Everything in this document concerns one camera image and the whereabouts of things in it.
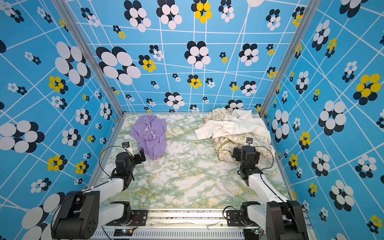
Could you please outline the purple cloth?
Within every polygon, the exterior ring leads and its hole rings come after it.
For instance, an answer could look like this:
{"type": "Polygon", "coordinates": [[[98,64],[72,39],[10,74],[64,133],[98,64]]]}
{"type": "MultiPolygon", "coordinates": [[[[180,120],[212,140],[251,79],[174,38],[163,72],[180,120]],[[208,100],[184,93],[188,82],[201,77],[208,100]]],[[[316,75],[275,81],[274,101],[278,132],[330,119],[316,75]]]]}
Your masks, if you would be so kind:
{"type": "Polygon", "coordinates": [[[132,126],[130,135],[138,142],[138,149],[151,160],[161,157],[166,150],[167,123],[154,115],[143,115],[132,126]]]}

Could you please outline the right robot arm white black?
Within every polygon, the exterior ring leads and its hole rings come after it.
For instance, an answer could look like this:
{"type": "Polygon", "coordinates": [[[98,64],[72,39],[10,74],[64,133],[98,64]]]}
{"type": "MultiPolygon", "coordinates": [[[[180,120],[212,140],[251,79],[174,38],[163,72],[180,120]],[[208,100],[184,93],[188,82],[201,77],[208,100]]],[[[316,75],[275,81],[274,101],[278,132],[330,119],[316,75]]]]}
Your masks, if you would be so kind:
{"type": "Polygon", "coordinates": [[[284,197],[264,177],[257,167],[260,153],[253,146],[234,148],[232,157],[240,162],[238,174],[247,186],[262,200],[244,202],[241,206],[242,222],[246,226],[258,225],[268,240],[308,240],[306,221],[301,204],[284,197]]]}

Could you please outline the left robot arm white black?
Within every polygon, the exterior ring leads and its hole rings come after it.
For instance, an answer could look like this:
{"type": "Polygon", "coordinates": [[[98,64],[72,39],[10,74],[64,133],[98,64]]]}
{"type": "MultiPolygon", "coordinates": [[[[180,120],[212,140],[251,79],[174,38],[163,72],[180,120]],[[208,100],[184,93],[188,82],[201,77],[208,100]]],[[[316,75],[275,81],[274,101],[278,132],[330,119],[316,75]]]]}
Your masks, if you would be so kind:
{"type": "Polygon", "coordinates": [[[100,203],[109,197],[126,190],[134,181],[136,165],[146,161],[145,152],[140,149],[135,155],[128,149],[116,156],[116,168],[111,178],[84,191],[66,194],[64,201],[55,210],[51,221],[51,236],[55,240],[87,240],[98,228],[119,221],[121,225],[140,225],[140,217],[135,216],[128,201],[112,202],[100,208],[100,203]]]}

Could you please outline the cream green printed cloth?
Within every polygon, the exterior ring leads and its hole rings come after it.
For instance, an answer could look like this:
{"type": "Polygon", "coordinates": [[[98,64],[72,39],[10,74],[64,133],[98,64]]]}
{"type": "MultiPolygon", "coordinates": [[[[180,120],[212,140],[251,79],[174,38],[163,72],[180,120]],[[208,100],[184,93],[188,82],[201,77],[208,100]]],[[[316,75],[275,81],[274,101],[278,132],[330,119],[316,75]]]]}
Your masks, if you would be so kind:
{"type": "Polygon", "coordinates": [[[256,151],[259,152],[264,158],[272,159],[276,152],[272,146],[272,142],[267,144],[255,134],[241,134],[241,135],[232,135],[213,139],[213,147],[218,154],[219,160],[225,162],[235,162],[235,159],[232,158],[232,153],[234,148],[241,148],[246,144],[246,138],[253,138],[252,147],[256,148],[256,151]]]}

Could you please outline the plain white cloth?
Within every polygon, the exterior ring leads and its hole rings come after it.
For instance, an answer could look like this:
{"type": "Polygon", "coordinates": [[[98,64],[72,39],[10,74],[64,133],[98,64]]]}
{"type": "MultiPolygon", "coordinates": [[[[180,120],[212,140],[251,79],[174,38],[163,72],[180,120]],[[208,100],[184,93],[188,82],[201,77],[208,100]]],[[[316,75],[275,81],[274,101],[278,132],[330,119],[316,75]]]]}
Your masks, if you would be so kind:
{"type": "Polygon", "coordinates": [[[259,115],[251,110],[235,109],[232,112],[226,108],[216,108],[206,114],[204,125],[195,130],[198,140],[219,138],[241,134],[255,134],[261,141],[270,144],[271,134],[259,115]]]}

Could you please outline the left green circuit board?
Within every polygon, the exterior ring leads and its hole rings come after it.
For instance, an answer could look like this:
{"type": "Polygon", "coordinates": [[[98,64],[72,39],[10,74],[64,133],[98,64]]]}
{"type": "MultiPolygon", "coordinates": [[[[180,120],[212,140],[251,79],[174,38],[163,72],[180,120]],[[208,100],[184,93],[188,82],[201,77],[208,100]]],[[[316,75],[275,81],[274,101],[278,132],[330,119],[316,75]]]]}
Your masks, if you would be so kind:
{"type": "Polygon", "coordinates": [[[132,229],[115,229],[114,237],[131,237],[133,233],[132,229]]]}

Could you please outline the green circuit board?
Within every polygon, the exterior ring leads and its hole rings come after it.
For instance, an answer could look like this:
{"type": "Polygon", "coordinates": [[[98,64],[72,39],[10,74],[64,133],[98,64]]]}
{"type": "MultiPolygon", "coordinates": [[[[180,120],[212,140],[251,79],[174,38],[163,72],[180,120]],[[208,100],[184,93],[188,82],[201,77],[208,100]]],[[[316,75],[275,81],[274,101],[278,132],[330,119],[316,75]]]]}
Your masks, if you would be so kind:
{"type": "Polygon", "coordinates": [[[259,240],[259,238],[260,238],[259,230],[244,229],[243,233],[244,233],[244,239],[245,240],[259,240]]]}
{"type": "Polygon", "coordinates": [[[132,229],[115,229],[114,237],[131,237],[133,233],[132,229]]]}

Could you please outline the right green circuit board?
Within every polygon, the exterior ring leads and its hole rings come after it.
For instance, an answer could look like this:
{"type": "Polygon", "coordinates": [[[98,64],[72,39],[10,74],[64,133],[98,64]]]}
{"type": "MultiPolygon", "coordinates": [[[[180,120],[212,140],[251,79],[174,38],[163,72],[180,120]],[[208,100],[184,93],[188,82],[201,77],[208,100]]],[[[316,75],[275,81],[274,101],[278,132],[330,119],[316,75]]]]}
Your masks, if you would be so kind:
{"type": "Polygon", "coordinates": [[[243,233],[244,233],[244,239],[245,240],[259,240],[259,238],[260,238],[259,230],[244,229],[243,233]]]}

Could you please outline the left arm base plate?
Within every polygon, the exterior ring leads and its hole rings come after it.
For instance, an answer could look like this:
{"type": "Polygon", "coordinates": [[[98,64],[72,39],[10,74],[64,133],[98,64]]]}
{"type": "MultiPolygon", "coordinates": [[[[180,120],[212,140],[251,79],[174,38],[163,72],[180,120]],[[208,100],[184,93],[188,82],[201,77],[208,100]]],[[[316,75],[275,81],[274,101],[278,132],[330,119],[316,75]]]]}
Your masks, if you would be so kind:
{"type": "Polygon", "coordinates": [[[111,221],[107,224],[107,226],[145,226],[148,218],[148,212],[148,210],[132,210],[132,213],[130,214],[130,219],[122,217],[120,219],[111,221]]]}

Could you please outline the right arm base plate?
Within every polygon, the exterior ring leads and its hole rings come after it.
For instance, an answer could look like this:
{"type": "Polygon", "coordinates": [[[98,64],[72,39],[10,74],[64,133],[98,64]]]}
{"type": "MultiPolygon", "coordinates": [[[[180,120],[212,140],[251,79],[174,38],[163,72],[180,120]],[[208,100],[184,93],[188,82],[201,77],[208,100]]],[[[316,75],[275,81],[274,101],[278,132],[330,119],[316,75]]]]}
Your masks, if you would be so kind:
{"type": "Polygon", "coordinates": [[[260,227],[264,229],[267,223],[266,209],[250,208],[242,213],[240,210],[225,210],[223,216],[228,227],[260,227]]]}

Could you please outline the aluminium front rail frame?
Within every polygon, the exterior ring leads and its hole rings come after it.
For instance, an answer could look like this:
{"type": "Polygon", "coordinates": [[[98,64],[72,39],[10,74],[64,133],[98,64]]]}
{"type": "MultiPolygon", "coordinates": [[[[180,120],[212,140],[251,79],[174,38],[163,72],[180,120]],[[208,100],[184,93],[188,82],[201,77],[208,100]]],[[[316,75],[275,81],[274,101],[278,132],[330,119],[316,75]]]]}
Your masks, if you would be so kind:
{"type": "Polygon", "coordinates": [[[259,230],[260,238],[267,239],[266,233],[260,227],[228,227],[223,211],[233,210],[226,207],[221,210],[148,210],[145,226],[134,229],[130,226],[107,226],[103,229],[107,239],[114,237],[115,229],[132,229],[132,239],[244,239],[244,229],[259,230]]]}

